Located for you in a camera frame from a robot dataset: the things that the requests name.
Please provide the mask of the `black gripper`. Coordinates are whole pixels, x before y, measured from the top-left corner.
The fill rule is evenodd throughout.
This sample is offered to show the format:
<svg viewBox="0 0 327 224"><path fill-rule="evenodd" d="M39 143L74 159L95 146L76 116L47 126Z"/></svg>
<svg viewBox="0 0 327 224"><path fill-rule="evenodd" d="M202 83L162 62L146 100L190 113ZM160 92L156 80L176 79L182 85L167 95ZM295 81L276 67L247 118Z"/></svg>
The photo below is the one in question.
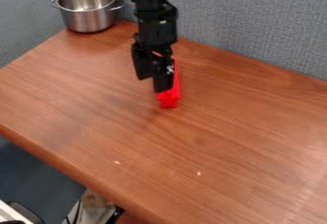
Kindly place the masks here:
<svg viewBox="0 0 327 224"><path fill-rule="evenodd" d="M139 80L154 77L155 92L171 89L175 74L172 44L178 41L178 9L171 4L135 5L138 33L132 59Z"/></svg>

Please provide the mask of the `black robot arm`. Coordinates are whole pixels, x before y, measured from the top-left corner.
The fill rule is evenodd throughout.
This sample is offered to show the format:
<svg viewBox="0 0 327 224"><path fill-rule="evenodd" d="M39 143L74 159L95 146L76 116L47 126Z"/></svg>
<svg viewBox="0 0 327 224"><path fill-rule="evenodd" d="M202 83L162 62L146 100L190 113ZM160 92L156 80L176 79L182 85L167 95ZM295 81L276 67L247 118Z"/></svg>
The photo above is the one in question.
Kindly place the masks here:
<svg viewBox="0 0 327 224"><path fill-rule="evenodd" d="M156 93L172 88L175 64L172 45L178 41L178 9L168 0L132 0L138 32L132 58L140 80L154 81Z"/></svg>

